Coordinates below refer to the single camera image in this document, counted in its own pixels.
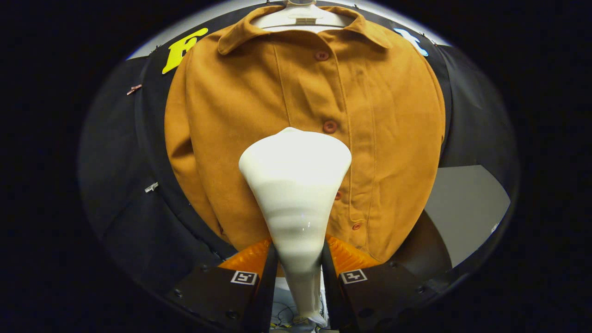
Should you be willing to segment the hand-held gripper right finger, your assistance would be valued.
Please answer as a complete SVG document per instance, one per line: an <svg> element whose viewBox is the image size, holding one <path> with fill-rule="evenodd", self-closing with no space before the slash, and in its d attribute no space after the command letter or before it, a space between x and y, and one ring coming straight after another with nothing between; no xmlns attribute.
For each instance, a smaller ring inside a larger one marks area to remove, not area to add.
<svg viewBox="0 0 592 333"><path fill-rule="evenodd" d="M402 264L343 268L348 247L326 236L321 267L330 327L337 331L395 331L427 306L437 291Z"/></svg>

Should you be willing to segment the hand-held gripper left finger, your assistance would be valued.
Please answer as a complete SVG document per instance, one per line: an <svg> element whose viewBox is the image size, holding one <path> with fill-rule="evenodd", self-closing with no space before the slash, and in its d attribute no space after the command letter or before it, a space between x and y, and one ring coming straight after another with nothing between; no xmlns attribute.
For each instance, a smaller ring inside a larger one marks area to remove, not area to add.
<svg viewBox="0 0 592 333"><path fill-rule="evenodd" d="M278 253L266 239L216 267L195 268L166 299L197 321L197 333L266 333L277 267Z"/></svg>

